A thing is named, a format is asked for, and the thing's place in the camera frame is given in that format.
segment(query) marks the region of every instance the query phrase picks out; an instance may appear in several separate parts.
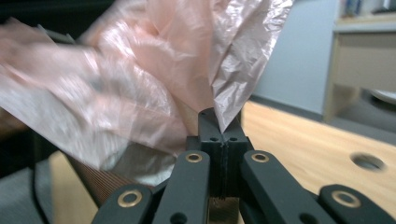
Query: white wall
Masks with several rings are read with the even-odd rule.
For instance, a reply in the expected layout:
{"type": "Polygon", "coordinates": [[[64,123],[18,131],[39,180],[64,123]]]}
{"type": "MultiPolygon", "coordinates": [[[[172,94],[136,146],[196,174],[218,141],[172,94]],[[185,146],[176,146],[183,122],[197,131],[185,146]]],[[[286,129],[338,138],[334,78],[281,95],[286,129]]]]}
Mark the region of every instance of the white wall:
{"type": "Polygon", "coordinates": [[[295,0],[253,95],[323,114],[338,14],[334,0],[295,0]]]}

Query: cable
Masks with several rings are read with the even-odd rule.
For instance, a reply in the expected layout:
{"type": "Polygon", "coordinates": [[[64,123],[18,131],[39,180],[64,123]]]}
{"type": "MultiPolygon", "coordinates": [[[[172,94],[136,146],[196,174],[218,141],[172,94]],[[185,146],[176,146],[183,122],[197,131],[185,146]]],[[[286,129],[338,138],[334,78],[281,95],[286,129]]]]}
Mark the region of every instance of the cable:
{"type": "Polygon", "coordinates": [[[35,163],[34,163],[33,167],[32,167],[32,175],[31,175],[31,182],[30,182],[31,183],[33,203],[35,204],[35,209],[37,210],[37,213],[40,216],[41,221],[44,224],[50,224],[48,219],[47,219],[46,214],[44,213],[43,208],[41,207],[40,201],[38,200],[37,193],[35,191],[35,171],[36,171],[36,166],[35,166],[35,163]]]}
{"type": "Polygon", "coordinates": [[[41,218],[41,221],[44,224],[50,224],[49,220],[47,219],[46,214],[44,213],[43,208],[41,207],[40,201],[38,200],[37,197],[37,192],[35,188],[35,177],[36,177],[36,163],[40,159],[40,150],[41,150],[41,144],[40,144],[40,139],[38,133],[32,131],[32,140],[33,140],[33,162],[30,166],[32,169],[32,175],[31,175],[31,190],[32,190],[32,199],[33,203],[35,204],[35,209],[37,210],[38,215],[41,218]]]}

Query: shelf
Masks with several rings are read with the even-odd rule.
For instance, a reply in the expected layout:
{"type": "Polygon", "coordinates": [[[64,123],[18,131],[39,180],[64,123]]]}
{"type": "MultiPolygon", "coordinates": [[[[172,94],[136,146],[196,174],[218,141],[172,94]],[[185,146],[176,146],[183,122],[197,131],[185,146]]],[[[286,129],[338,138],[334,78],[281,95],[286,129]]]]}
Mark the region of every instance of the shelf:
{"type": "Polygon", "coordinates": [[[335,33],[396,32],[396,13],[341,18],[333,28],[335,33]]]}

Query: wooden table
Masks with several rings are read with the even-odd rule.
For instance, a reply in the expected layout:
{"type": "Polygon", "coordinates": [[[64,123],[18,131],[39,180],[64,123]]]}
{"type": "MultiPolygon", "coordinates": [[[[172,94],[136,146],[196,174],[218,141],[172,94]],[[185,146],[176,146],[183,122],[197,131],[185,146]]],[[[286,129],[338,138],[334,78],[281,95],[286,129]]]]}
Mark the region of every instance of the wooden table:
{"type": "MultiPolygon", "coordinates": [[[[308,190],[341,184],[356,189],[396,217],[396,147],[247,102],[243,127],[256,149],[275,155],[308,190]],[[380,171],[362,169],[354,153],[384,162],[380,171]]],[[[97,211],[62,154],[50,158],[54,223],[90,223],[97,211]]]]}

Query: pink plastic bag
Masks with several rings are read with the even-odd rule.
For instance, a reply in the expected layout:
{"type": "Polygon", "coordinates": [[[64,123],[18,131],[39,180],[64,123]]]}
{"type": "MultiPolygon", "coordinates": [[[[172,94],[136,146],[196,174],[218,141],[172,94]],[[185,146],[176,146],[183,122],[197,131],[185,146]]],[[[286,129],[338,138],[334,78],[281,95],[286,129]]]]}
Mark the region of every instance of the pink plastic bag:
{"type": "Polygon", "coordinates": [[[121,0],[86,47],[11,23],[0,28],[0,107],[93,168],[156,185],[199,111],[214,106],[222,131],[240,111],[291,3],[121,0]]]}

